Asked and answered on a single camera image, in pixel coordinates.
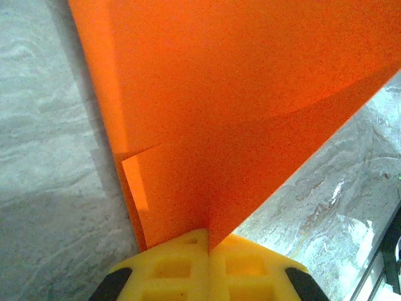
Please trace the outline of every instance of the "black plastic part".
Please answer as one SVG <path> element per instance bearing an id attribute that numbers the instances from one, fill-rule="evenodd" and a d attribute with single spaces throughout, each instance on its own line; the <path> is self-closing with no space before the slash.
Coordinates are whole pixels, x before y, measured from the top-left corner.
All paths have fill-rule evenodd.
<path id="1" fill-rule="evenodd" d="M 286 273 L 301 301 L 329 301 L 311 275 L 297 268 L 286 268 Z"/>
<path id="2" fill-rule="evenodd" d="M 398 266 L 395 257 L 395 248 L 401 237 L 401 210 L 397 212 L 392 224 L 382 241 L 382 253 L 386 282 L 393 287 L 393 292 L 401 295 L 400 280 L 398 279 Z"/>
<path id="3" fill-rule="evenodd" d="M 116 301 L 131 273 L 130 268 L 121 268 L 108 274 L 88 301 Z"/>

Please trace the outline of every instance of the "marble floor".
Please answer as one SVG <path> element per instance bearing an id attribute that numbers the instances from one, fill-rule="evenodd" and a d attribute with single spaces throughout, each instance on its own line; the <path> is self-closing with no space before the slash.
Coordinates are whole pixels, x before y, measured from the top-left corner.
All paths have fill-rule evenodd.
<path id="1" fill-rule="evenodd" d="M 66 0 L 1 0 L 0 29 L 0 299 L 85 300 L 137 246 L 75 25 Z M 400 101 L 401 73 L 236 230 L 333 301 L 400 201 Z"/>

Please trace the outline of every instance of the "yellow plastic tool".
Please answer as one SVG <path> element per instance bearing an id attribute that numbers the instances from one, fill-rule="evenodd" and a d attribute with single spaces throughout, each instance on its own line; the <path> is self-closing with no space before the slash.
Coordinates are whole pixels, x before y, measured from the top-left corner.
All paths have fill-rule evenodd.
<path id="1" fill-rule="evenodd" d="M 129 258 L 110 271 L 103 286 L 120 288 L 104 300 L 328 300 L 315 282 L 296 283 L 294 271 L 298 280 L 312 279 L 302 264 L 244 238 L 231 234 L 210 253 L 208 249 L 208 231 L 201 229 Z M 124 280 L 111 282 L 119 273 L 126 273 Z M 106 291 L 97 292 L 90 300 L 103 300 L 99 296 Z"/>

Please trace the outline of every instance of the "gray marble surface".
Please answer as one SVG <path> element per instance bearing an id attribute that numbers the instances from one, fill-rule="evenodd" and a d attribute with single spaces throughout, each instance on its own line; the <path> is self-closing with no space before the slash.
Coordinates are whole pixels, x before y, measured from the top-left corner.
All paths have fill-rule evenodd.
<path id="1" fill-rule="evenodd" d="M 399 201 L 401 73 L 236 232 L 352 289 Z M 66 0 L 0 0 L 0 299 L 85 300 L 137 247 Z"/>

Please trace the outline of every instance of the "orange sheet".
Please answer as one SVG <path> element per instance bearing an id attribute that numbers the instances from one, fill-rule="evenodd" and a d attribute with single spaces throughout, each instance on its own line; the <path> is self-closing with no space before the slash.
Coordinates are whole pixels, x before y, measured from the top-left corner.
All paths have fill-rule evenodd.
<path id="1" fill-rule="evenodd" d="M 142 250 L 222 240 L 400 68 L 397 0 L 70 6 Z"/>

